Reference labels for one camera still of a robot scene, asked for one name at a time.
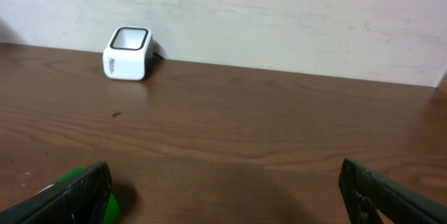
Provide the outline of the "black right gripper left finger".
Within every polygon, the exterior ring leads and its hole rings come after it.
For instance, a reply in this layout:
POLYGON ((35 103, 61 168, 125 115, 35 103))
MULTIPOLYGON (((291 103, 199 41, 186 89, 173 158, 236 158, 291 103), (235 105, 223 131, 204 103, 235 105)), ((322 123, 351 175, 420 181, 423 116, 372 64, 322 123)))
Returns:
POLYGON ((7 223, 102 223, 112 189, 110 168, 94 163, 1 212, 7 223))

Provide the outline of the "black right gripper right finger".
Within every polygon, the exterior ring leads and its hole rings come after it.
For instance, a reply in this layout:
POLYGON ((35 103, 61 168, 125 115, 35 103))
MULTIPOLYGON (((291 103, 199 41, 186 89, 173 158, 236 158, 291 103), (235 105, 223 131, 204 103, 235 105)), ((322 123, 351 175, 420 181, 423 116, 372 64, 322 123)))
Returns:
POLYGON ((345 158, 339 189, 352 223, 446 223, 446 205, 432 200, 358 161, 345 158))

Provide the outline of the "green lid jar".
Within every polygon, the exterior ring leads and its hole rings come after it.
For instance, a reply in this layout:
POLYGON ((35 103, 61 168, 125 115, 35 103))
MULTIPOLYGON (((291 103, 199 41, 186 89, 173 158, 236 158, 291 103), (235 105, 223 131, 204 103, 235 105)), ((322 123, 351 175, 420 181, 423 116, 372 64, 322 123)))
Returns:
MULTIPOLYGON (((65 181, 65 180, 71 178, 72 176, 74 176, 74 175, 80 173, 81 171, 83 171, 84 169, 85 169, 84 167, 77 167, 77 168, 75 168, 74 170, 70 171, 68 174, 65 174, 63 177, 61 177, 60 179, 55 181, 53 184, 50 184, 50 185, 46 186, 45 188, 41 189, 40 191, 38 191, 38 193, 41 193, 41 192, 45 191, 46 189, 52 187, 53 185, 61 183, 61 182, 65 181)), ((121 215, 121 210, 119 208, 119 204, 117 202, 117 199, 111 193, 110 197, 109 197, 107 209, 105 211, 103 224, 115 224, 119 220, 120 215, 121 215)))

